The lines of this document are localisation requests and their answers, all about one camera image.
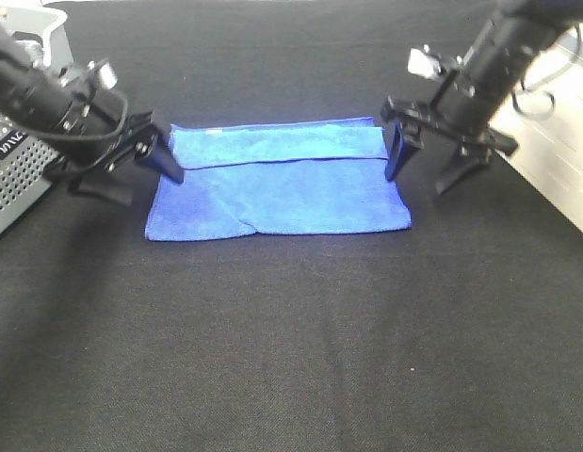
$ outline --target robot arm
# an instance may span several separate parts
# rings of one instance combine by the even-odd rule
[[[153,112],[128,115],[106,61],[53,73],[33,63],[0,25],[0,112],[23,133],[51,145],[60,158],[44,176],[71,192],[127,204],[131,193],[110,173],[128,159],[182,183],[168,145],[170,126]]]
[[[441,74],[444,81],[428,103],[385,101],[382,117],[394,124],[387,179],[394,180],[423,148],[422,128],[458,143],[436,183],[439,193],[489,167],[494,151],[515,151],[517,142],[490,129],[490,119],[540,52],[580,23],[583,0],[498,0],[464,58],[434,56],[426,47],[421,60],[432,61],[434,75]]]

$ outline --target metal perforated panel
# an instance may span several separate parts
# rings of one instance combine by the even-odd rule
[[[11,126],[0,114],[0,233],[50,186],[41,174],[57,156],[35,137],[14,136]]]

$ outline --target black fabric surface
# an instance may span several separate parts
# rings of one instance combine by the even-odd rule
[[[411,45],[462,54],[470,0],[59,4],[80,62],[188,127],[376,116],[427,99]],[[583,234],[506,164],[391,234],[150,243],[57,187],[0,237],[2,451],[583,451]]]

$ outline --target folded towel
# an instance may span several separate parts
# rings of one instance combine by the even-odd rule
[[[173,151],[181,186],[162,178],[150,240],[405,229],[410,212],[383,177],[386,151],[372,119],[185,130]]]

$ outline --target cable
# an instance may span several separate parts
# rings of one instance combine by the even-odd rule
[[[128,116],[129,103],[128,103],[127,97],[122,92],[120,92],[116,89],[111,89],[110,91],[113,92],[113,94],[115,94],[121,101],[121,117],[120,117],[120,121],[118,122],[117,127],[113,131],[111,131],[107,134],[83,135],[83,136],[73,137],[73,136],[70,136],[67,134],[52,134],[52,133],[48,133],[48,132],[42,132],[40,130],[30,129],[30,128],[24,127],[20,124],[17,124],[16,122],[13,122],[12,126],[11,126],[6,121],[0,120],[0,124],[5,126],[5,127],[15,128],[15,129],[20,130],[22,132],[25,132],[29,135],[32,135],[36,138],[50,139],[53,141],[70,141],[70,142],[101,141],[104,139],[113,138],[113,137],[116,137],[123,130],[123,126],[125,125],[125,121],[126,121],[127,116]]]
[[[547,83],[552,82],[553,80],[557,79],[558,77],[562,76],[564,73],[570,70],[572,65],[574,65],[582,55],[582,30],[580,29],[580,25],[575,26],[575,34],[576,34],[576,44],[574,52],[570,58],[570,60],[559,70],[543,77],[542,79],[538,80],[536,83],[531,84],[530,86],[526,87],[526,80],[524,77],[520,80],[521,89],[520,90],[513,90],[510,93],[513,109],[524,118],[528,118],[534,121],[543,121],[549,119],[553,116],[555,112],[555,107],[557,106],[557,100],[555,99],[555,95],[550,91],[541,91],[541,94],[548,97],[550,100],[551,106],[550,108],[545,111],[544,113],[526,113],[522,107],[519,106],[519,101],[517,100],[517,96],[526,94],[531,95],[535,94],[537,91],[540,90],[540,87],[546,85]]]

